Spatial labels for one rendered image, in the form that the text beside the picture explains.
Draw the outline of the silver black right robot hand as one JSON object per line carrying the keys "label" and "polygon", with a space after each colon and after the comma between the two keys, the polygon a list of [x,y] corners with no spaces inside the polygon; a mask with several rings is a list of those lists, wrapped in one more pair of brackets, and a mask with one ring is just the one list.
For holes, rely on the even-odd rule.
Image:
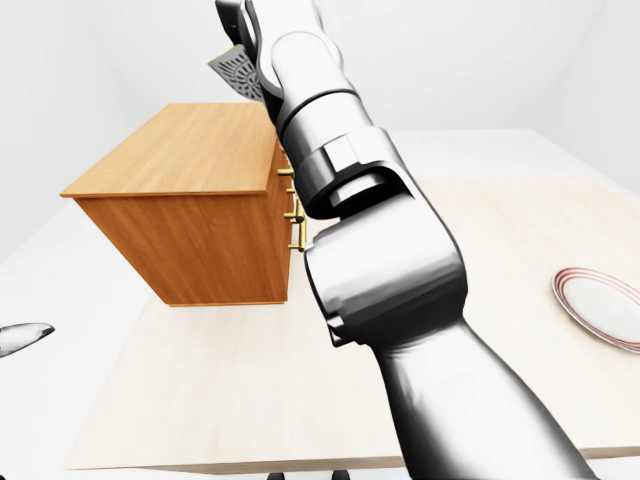
{"label": "silver black right robot hand", "polygon": [[255,66],[269,116],[282,131],[316,98],[355,91],[313,0],[215,0],[223,28]]}

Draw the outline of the wooden cabinet drawer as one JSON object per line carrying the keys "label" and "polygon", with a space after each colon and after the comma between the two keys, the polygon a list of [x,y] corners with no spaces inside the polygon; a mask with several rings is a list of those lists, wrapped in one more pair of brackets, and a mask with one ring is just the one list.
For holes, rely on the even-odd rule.
{"label": "wooden cabinet drawer", "polygon": [[277,301],[284,303],[288,299],[292,231],[305,218],[304,209],[292,187],[284,193],[277,192],[273,197],[273,227],[276,263],[280,268],[281,279],[278,282]]}
{"label": "wooden cabinet drawer", "polygon": [[282,147],[279,140],[275,142],[275,150],[274,150],[274,168],[275,168],[275,179],[278,180],[277,170],[282,168],[292,168],[292,165],[289,161],[289,158]]}

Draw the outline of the wooden cabinet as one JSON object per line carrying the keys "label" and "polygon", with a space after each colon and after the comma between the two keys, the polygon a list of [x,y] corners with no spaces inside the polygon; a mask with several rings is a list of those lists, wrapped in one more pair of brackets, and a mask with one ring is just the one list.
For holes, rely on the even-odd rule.
{"label": "wooden cabinet", "polygon": [[259,103],[170,104],[65,195],[166,304],[281,303],[276,141]]}

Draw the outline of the white plate with red rings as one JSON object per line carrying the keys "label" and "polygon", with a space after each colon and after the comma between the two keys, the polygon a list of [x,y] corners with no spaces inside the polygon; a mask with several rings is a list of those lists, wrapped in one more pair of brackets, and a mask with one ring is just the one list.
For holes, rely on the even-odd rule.
{"label": "white plate with red rings", "polygon": [[566,312],[600,339],[640,354],[640,290],[594,269],[569,267],[552,280]]}

